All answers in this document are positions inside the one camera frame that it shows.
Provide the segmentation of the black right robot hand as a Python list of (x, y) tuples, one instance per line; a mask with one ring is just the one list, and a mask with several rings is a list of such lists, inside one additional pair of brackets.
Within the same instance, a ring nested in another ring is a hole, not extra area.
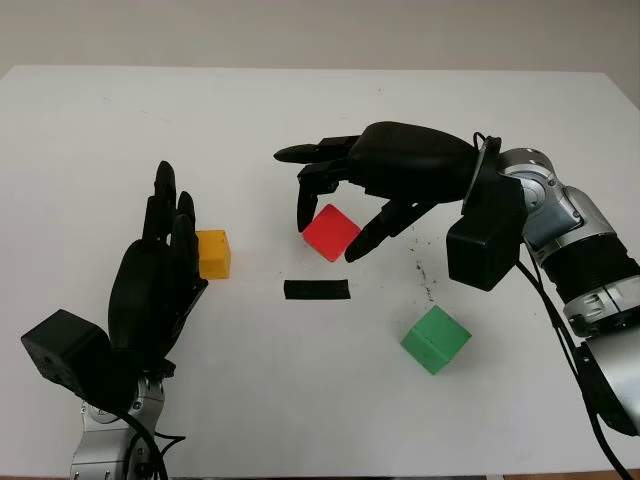
[(466, 195), (479, 147), (432, 128), (376, 122), (353, 136), (328, 137), (317, 144), (283, 148), (274, 158), (303, 166), (297, 174), (297, 227), (313, 220), (318, 198), (346, 181), (386, 204), (344, 251), (354, 262), (386, 238), (395, 237), (435, 206)]

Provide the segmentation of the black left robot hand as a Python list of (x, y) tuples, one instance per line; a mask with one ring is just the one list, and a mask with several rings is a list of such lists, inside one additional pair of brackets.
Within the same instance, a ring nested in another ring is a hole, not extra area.
[(112, 347), (140, 371), (168, 368), (166, 357), (208, 286), (195, 223), (191, 195), (176, 190), (172, 166), (160, 162), (142, 235), (125, 251), (108, 308)]

